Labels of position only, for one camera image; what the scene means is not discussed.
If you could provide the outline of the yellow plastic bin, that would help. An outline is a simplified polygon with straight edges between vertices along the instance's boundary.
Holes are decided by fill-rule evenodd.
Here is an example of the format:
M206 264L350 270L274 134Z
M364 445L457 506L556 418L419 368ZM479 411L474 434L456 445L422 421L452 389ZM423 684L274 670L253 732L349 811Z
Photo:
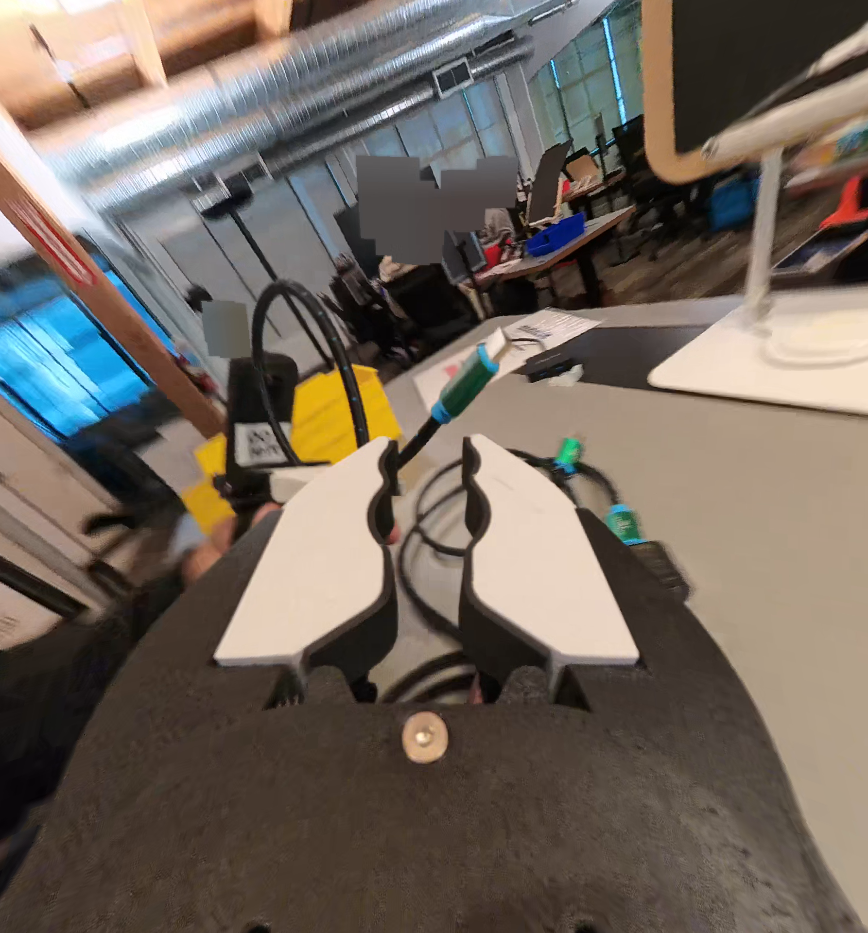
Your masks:
M383 389L377 369L354 365L370 439L400 439L399 422ZM301 382L296 390L290 422L290 442L307 461L342 460L356 449L342 377L338 372L317 374ZM226 471L227 438L219 434L195 449L204 478L181 494L188 514L208 536L233 516L232 508L215 490L214 478Z

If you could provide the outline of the wooden pillar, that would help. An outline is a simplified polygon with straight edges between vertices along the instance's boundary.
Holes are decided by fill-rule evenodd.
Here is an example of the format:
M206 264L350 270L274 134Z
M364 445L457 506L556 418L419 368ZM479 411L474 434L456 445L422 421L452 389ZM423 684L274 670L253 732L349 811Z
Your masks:
M191 383L187 374L146 322L94 263L77 236L56 215L41 190L20 170L3 132L25 137L0 104L0 213L31 248L121 345L148 378L206 438L223 431L218 409Z

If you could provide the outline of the printed paper sheet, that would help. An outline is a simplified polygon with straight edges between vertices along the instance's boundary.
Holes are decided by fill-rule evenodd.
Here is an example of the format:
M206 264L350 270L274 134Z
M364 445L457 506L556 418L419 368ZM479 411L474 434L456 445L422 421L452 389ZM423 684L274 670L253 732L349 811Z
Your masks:
M498 371L491 381L496 381L519 369L532 356L553 350L576 339L598 326L599 320L579 317L576 314L550 308L535 312L521 320L504 320L490 328L501 330L510 344L510 349L498 361ZM467 358L479 344L488 343L491 332L473 343L445 357L440 362L424 369L414 382L419 398L430 411L440 398L448 382L462 368Z

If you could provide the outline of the red arrow sign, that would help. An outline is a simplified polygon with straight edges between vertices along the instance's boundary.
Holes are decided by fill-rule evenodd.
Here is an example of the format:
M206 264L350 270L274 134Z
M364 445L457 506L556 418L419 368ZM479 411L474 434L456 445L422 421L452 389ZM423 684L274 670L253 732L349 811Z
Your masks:
M33 240L39 244L43 255L51 261L61 274L76 286L92 287L96 279L92 269L75 252L62 232L33 204L12 200L9 207Z

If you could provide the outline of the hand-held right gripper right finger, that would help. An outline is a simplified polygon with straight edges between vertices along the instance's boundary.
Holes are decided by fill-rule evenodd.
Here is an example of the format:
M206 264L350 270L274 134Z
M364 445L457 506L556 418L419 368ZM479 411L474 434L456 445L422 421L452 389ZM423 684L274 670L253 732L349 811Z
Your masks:
M459 633L481 674L634 667L640 659L578 508L544 473L483 434L463 440L470 542Z

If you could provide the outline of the red traffic cone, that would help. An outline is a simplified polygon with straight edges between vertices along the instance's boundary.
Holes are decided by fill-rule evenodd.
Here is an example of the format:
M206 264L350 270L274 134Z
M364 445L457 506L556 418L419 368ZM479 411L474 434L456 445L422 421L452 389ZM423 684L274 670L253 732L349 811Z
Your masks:
M868 207L861 203L863 182L857 174L844 183L836 209L819 223L819 230L868 223Z

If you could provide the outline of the black hdmi switch box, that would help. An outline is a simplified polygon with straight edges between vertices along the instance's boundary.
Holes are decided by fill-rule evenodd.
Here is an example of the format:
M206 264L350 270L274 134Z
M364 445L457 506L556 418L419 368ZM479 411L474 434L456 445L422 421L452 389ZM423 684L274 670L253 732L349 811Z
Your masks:
M626 543L638 562L666 589L674 600L686 603L692 594L688 579L683 575L668 548L657 540L630 539Z

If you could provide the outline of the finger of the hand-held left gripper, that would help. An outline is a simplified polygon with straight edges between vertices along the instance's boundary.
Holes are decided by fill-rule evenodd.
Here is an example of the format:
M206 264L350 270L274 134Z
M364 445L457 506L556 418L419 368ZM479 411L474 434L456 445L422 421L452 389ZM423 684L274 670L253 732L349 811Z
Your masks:
M285 464L272 468L268 471L269 496L277 505L285 505L308 484L323 476L330 469L329 463L301 466Z

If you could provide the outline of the blue plastic bin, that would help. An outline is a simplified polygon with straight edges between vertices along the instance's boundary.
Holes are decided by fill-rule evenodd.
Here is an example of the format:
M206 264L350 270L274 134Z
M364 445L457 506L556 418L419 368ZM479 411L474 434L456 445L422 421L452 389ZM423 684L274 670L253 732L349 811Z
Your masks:
M524 252L533 259L544 258L579 239L585 228L583 212L566 216L531 236L524 244Z

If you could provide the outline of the black easel board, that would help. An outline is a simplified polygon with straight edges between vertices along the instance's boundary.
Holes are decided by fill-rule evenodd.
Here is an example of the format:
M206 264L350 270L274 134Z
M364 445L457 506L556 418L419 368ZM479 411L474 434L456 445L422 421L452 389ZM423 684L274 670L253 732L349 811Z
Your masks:
M542 154L528 194L526 225L536 225L556 213L559 183L571 147L572 139L568 138Z

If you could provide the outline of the person's left forearm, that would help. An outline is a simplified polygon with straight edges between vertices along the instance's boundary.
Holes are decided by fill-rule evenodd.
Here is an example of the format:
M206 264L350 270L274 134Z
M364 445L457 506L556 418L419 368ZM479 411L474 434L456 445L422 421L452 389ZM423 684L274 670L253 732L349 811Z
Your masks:
M0 840L54 793L105 690L184 588L169 568L97 622L61 622L0 650Z

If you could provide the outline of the background wooden desk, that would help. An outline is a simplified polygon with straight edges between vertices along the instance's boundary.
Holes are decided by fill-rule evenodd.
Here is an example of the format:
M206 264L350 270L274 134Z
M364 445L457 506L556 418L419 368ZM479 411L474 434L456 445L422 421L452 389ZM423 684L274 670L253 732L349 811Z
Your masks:
M594 218L594 220L588 222L580 236L557 250L536 258L522 256L519 259L499 263L492 269L474 274L473 283L479 288L487 288L496 282L537 276L547 273L566 260L572 259L577 264L583 288L582 293L575 297L575 300L578 301L576 307L578 309L599 308L602 306L603 286L593 264L592 257L595 244L627 218L634 215L636 210L636 207L631 205Z

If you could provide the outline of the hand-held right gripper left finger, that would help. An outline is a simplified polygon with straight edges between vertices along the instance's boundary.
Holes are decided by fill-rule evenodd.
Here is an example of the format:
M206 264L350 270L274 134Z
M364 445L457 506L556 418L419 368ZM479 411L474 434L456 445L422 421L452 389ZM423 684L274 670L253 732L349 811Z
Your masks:
M219 666L370 671L394 647L398 454L375 438L288 499L214 652Z

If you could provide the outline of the blue tub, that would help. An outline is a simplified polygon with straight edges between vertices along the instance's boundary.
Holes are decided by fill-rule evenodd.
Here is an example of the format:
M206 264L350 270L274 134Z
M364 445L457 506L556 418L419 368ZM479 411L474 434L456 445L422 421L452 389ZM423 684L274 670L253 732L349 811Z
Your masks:
M722 232L745 227L756 207L760 182L754 175L735 175L720 182L710 195L709 227Z

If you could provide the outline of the person's left hand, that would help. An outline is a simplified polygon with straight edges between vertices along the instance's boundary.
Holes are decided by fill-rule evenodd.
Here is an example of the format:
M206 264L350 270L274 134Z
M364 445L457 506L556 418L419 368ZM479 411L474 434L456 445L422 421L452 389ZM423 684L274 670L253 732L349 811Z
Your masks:
M231 549L243 530L249 530L271 514L280 512L281 508L280 505L270 502L262 505L256 512L242 512L238 516L221 521L212 534L180 559L179 573L183 588L191 587L204 577Z

